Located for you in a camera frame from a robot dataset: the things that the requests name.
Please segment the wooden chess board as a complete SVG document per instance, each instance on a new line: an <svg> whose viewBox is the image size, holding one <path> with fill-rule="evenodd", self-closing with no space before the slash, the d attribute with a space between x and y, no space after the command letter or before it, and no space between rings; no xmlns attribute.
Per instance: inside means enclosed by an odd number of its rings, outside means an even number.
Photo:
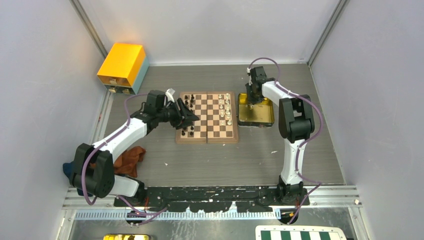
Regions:
<svg viewBox="0 0 424 240"><path fill-rule="evenodd" d="M230 115L232 125L227 125L226 93L230 94ZM178 144L231 144L239 142L237 126L236 99L233 91L186 91L180 97L184 104L199 117L192 126L176 131L175 141ZM223 105L224 120L220 120L220 105Z"/></svg>

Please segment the gold tin tray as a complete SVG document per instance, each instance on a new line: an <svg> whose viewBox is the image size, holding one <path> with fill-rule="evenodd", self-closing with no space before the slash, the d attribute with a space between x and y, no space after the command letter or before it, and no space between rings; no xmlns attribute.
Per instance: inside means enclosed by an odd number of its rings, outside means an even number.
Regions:
<svg viewBox="0 0 424 240"><path fill-rule="evenodd" d="M260 103L250 104L247 94L240 93L237 102L237 125L239 127L270 128L274 125L273 102L268 98L264 98Z"/></svg>

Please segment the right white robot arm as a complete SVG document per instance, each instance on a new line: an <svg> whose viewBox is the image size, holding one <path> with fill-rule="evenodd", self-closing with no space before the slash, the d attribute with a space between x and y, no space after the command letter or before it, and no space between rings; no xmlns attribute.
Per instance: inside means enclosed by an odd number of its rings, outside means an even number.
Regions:
<svg viewBox="0 0 424 240"><path fill-rule="evenodd" d="M305 102L310 98L295 94L274 78L267 77L262 66L248 68L247 75L249 82L245 86L248 103L259 104L268 99L278 106L278 130L284 139L284 160L275 199L288 206L303 194L301 174L304 144L315 130L312 107Z"/></svg>

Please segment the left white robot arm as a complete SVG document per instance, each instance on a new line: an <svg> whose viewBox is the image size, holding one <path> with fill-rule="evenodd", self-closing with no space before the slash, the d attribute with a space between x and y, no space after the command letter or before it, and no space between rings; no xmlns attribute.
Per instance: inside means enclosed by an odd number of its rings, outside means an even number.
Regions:
<svg viewBox="0 0 424 240"><path fill-rule="evenodd" d="M182 98L174 99L174 92L171 88L167 91L151 90L141 108L134 113L128 112L126 122L117 130L95 143L82 143L77 147L69 182L82 191L89 205L108 195L125 196L135 207L145 202L143 183L115 173L114 164L124 151L160 123L170 123L179 130L199 120Z"/></svg>

